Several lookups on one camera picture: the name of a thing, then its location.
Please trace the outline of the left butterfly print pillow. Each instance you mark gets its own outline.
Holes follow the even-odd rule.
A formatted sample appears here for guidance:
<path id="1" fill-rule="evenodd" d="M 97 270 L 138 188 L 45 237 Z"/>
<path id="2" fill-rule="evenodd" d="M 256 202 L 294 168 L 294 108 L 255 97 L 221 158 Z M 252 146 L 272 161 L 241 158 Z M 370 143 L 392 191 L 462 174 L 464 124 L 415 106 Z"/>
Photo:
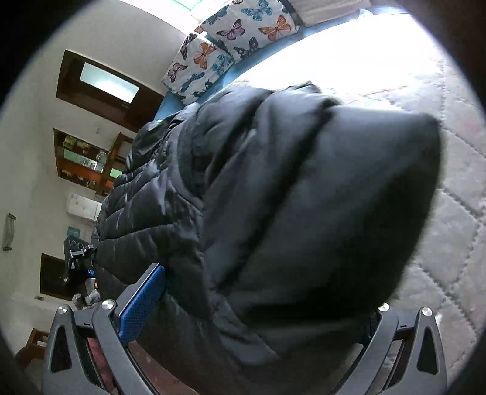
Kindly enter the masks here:
<path id="1" fill-rule="evenodd" d="M 234 63 L 232 55 L 202 35 L 191 33 L 185 37 L 179 52 L 167 69 L 162 84 L 177 94 L 185 105 L 194 103 L 196 91 L 215 82 Z"/>

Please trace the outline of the black puffer jacket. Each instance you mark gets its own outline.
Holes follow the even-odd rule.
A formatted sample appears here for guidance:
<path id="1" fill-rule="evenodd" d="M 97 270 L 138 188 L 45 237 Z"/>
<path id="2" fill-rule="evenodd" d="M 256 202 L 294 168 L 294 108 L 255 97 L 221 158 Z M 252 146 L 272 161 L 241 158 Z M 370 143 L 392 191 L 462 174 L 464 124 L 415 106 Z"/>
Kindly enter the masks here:
<path id="1" fill-rule="evenodd" d="M 441 166 L 429 114 L 230 86 L 145 125 L 92 234 L 103 298 L 153 263 L 139 344 L 200 394 L 323 393 L 399 285 Z"/>

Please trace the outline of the right butterfly print pillow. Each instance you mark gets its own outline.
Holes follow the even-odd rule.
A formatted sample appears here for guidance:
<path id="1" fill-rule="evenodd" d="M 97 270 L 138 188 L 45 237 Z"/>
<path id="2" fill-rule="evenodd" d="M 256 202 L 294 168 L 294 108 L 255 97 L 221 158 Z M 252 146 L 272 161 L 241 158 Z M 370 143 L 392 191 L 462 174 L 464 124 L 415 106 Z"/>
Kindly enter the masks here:
<path id="1" fill-rule="evenodd" d="M 298 32 L 281 1 L 230 1 L 201 27 L 239 62 L 264 47 Z"/>

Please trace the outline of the dark wooden door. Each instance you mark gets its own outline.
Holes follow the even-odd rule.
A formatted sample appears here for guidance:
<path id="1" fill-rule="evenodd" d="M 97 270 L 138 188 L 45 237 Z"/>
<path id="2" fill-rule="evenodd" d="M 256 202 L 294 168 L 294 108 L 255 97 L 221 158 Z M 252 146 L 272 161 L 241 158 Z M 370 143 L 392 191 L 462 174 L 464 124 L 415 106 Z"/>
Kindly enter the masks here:
<path id="1" fill-rule="evenodd" d="M 56 97 L 133 132 L 154 119 L 163 100 L 144 84 L 68 49 Z"/>

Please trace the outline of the butterfly print pillow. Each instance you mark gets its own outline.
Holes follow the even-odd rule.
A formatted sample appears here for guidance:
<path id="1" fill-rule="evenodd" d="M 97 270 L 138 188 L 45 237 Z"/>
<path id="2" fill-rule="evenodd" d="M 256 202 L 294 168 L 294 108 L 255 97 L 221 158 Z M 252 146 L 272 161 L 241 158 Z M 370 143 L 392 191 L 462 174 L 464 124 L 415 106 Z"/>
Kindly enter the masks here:
<path id="1" fill-rule="evenodd" d="M 239 62 L 264 47 L 298 32 L 281 1 L 230 1 L 201 27 Z"/>
<path id="2" fill-rule="evenodd" d="M 179 52 L 167 69 L 162 84 L 177 94 L 185 105 L 194 103 L 196 91 L 215 82 L 234 63 L 232 55 L 202 35 L 191 33 L 185 37 Z"/>

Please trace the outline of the plain grey pillow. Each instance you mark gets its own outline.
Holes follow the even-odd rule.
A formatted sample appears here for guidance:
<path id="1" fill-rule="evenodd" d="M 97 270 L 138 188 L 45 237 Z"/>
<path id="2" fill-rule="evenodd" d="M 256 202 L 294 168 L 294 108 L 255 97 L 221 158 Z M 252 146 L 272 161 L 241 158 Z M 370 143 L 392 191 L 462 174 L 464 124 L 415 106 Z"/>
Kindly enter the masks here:
<path id="1" fill-rule="evenodd" d="M 290 0 L 289 3 L 305 26 L 350 15 L 371 5 L 369 0 Z"/>

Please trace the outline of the wooden wall shelf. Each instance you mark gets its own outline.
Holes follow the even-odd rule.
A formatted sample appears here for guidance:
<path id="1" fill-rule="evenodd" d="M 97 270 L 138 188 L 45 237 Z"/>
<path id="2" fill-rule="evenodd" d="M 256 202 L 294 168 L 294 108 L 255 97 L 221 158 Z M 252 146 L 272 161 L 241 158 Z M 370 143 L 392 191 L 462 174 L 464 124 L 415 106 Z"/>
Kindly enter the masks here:
<path id="1" fill-rule="evenodd" d="M 120 133 L 106 150 L 55 128 L 53 143 L 59 178 L 86 187 L 104 198 L 125 170 L 133 139 Z"/>

